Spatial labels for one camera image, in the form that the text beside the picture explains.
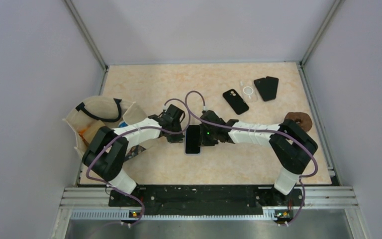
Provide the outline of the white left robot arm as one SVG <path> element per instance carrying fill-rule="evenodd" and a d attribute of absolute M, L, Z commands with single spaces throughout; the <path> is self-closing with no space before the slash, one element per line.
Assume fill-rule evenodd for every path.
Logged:
<path fill-rule="evenodd" d="M 182 142 L 184 118 L 183 110 L 169 105 L 159 115 L 151 115 L 138 123 L 113 129 L 102 126 L 85 151 L 82 163 L 99 176 L 97 181 L 122 191 L 121 200 L 133 206 L 138 203 L 140 193 L 135 189 L 137 183 L 122 169 L 127 153 L 133 147 L 161 137 L 166 137 L 169 143 Z"/>

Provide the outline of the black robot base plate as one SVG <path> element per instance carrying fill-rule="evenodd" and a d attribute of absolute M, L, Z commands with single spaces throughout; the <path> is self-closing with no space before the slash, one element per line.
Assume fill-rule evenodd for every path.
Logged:
<path fill-rule="evenodd" d="M 297 208 L 302 196 L 301 189 L 283 195 L 271 185 L 141 185 L 131 197 L 111 191 L 108 205 L 144 205 L 147 216 L 246 216 Z"/>

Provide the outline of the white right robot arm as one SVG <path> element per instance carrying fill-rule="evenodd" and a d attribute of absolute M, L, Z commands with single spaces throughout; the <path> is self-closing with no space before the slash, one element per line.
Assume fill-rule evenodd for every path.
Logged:
<path fill-rule="evenodd" d="M 272 200 L 278 205 L 291 200 L 291 191 L 318 150 L 318 144 L 291 119 L 270 125 L 237 119 L 224 121 L 214 111 L 206 110 L 202 112 L 200 122 L 202 146 L 214 146 L 219 142 L 254 144 L 274 151 L 282 166 L 272 191 Z"/>

